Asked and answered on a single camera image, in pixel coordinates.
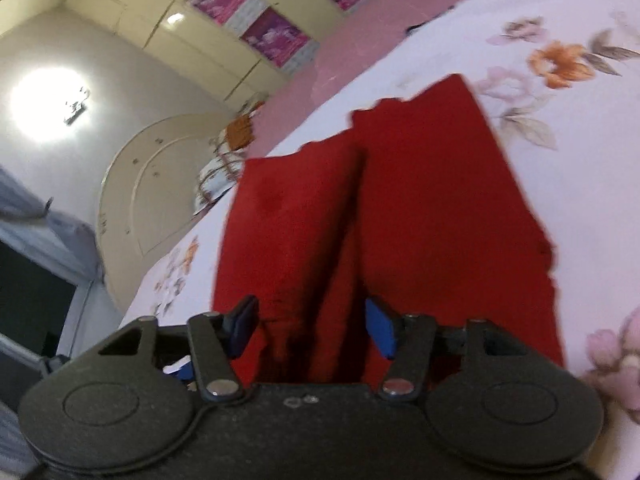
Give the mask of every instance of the bright light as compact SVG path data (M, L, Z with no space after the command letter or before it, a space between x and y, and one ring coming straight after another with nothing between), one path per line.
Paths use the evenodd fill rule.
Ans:
M184 14L182 14L181 12L176 12L175 14L172 14L171 16L169 16L166 19L166 22L169 25L173 25L174 23L181 22L183 19L184 19Z
M26 76L12 94L14 119L22 132L47 142L72 133L65 124L67 102L76 100L84 86L81 77L66 68L36 70Z

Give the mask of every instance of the curtain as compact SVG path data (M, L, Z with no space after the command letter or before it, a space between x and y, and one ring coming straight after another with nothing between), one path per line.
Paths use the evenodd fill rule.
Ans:
M0 470L23 475L35 466L36 459L20 432L18 416L0 401Z
M102 279L102 263L91 226L66 213L51 209L0 167L0 220L7 222L43 221L81 264L89 280Z

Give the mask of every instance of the curved headboard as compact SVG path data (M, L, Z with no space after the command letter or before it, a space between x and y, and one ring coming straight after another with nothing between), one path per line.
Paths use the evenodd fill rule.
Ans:
M212 112L152 124L116 155L102 181L97 241L114 303L126 311L146 272L195 225L194 186L209 137L232 119Z

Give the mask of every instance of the silver rivet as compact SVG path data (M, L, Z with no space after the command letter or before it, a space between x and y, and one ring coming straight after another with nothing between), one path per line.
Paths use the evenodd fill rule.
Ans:
M289 397L288 399L284 399L284 405L287 408L293 408L295 410L302 406L302 399L300 399L300 397Z
M409 395L413 390L414 384L406 379L389 379L382 385L382 391L392 396Z
M229 379L216 379L207 384L207 391L216 397L228 397L238 392L240 385Z

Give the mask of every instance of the pink surface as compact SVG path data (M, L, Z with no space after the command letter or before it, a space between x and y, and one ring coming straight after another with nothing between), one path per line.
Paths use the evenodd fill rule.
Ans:
M254 118L250 157L265 156L367 68L404 40L407 27L433 19L460 0L368 0L326 40L313 64L272 96Z

